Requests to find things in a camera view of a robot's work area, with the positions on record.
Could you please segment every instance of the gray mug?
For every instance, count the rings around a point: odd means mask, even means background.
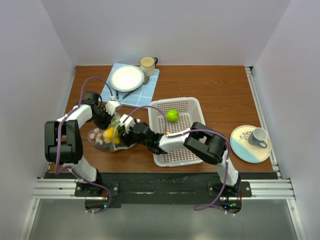
[[[267,138],[267,131],[261,127],[257,127],[251,132],[250,136],[248,137],[248,142],[251,145],[266,149],[268,147],[268,144],[266,143]]]

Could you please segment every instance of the plastic bag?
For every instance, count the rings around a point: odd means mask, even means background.
[[[131,148],[133,145],[127,147],[118,137],[118,130],[115,128],[117,128],[119,123],[120,115],[116,114],[112,118],[111,123],[107,129],[95,128],[89,131],[87,135],[88,141],[93,146],[110,153]]]

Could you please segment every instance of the blue placemat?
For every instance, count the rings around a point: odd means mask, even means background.
[[[116,97],[116,91],[115,89],[110,85],[110,79],[111,73],[115,70],[117,70],[120,67],[123,66],[130,66],[127,64],[122,63],[115,63],[111,69],[111,72],[107,78],[107,83],[109,84],[113,95]],[[144,105],[149,105],[152,101],[152,97],[154,96],[156,84],[159,77],[159,69],[156,69],[154,74],[149,77],[149,82],[146,85],[141,85],[136,90],[134,90],[133,93],[131,93],[129,96],[127,96],[125,99],[122,99],[124,95],[126,95],[126,92],[119,92],[119,99],[115,98],[116,101],[121,103],[125,106],[130,107],[141,107]],[[107,102],[110,100],[110,91],[106,85],[104,85],[103,90],[101,92],[101,97],[103,102]]]

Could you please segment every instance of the plate with blue design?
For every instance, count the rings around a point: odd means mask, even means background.
[[[233,152],[241,158],[251,164],[258,164],[265,161],[271,154],[271,142],[270,138],[266,139],[268,144],[267,148],[262,148],[257,145],[251,145],[248,142],[248,137],[255,129],[252,125],[242,125],[234,129],[230,136],[230,143]]]

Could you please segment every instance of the floral pattern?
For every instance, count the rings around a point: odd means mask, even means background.
[[[240,137],[240,140],[239,140],[239,141],[241,141],[242,139],[248,140],[251,132],[252,132],[252,131],[243,132],[243,133],[239,136],[239,137]]]

